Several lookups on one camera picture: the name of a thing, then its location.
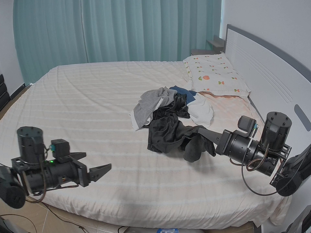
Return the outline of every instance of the curtain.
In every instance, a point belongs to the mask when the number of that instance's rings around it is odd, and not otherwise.
[[[13,29],[26,85],[58,65],[88,62],[81,0],[14,0]]]
[[[13,27],[25,84],[57,65],[180,61],[210,49],[221,0],[14,0]]]

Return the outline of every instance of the floor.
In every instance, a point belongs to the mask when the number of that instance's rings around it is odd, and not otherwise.
[[[25,91],[29,88],[26,87],[23,89],[12,101],[10,101],[3,109],[0,111],[0,119],[4,116],[4,114],[8,111],[11,105],[19,99],[19,97],[25,93]],[[61,209],[55,208],[53,206],[47,205],[49,209],[57,214],[61,219],[76,223],[85,228],[87,233],[117,233],[119,226],[112,225],[96,220],[92,220],[89,218],[85,218],[83,216],[78,216],[76,214],[72,214]],[[32,223],[25,218],[19,216],[3,216],[4,219],[10,219],[13,223],[18,226],[24,228],[26,231],[34,233],[57,233],[57,232],[72,232],[72,233],[83,233],[82,229],[78,226],[73,225],[68,222],[63,222],[58,219],[53,213],[47,209],[47,207],[43,203],[39,204],[30,204],[25,203],[24,207],[21,209],[13,209],[6,205],[2,200],[0,200],[0,215],[3,214],[18,214],[27,217],[30,219],[35,227],[34,229]],[[127,227],[120,229],[120,233],[123,233],[127,230]],[[252,222],[248,222],[240,227],[228,227],[223,230],[205,230],[206,233],[254,233],[254,224]]]

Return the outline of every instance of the gray knit fabric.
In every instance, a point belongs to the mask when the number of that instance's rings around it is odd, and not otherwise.
[[[145,124],[153,111],[155,111],[155,108],[161,99],[163,99],[163,101],[159,108],[172,103],[176,93],[176,90],[161,87],[157,90],[146,91],[141,95],[141,100],[138,101],[138,105],[135,106],[131,113],[133,128],[138,130]]]

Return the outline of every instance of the striped bed sheet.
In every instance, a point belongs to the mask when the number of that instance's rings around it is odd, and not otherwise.
[[[129,112],[147,90],[184,86],[182,62],[106,62],[58,66],[32,85],[0,120],[1,161],[19,156],[16,130],[35,126],[44,142],[65,139],[72,152],[86,152],[88,168],[112,169],[88,187],[48,192],[44,202],[68,212],[117,225],[149,228],[222,229],[270,218],[281,224],[291,197],[251,193],[241,169],[226,156],[203,153],[188,163],[176,150],[147,150],[148,129],[134,131]],[[212,104],[210,130],[237,129],[241,115],[262,122],[247,99],[204,94]],[[185,125],[194,125],[182,119]],[[273,192],[270,177],[245,172],[258,192]]]

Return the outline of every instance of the pillowcase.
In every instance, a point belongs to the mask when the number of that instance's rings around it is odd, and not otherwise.
[[[251,91],[224,53],[192,55],[184,59],[184,64],[193,91],[241,97],[247,97]]]

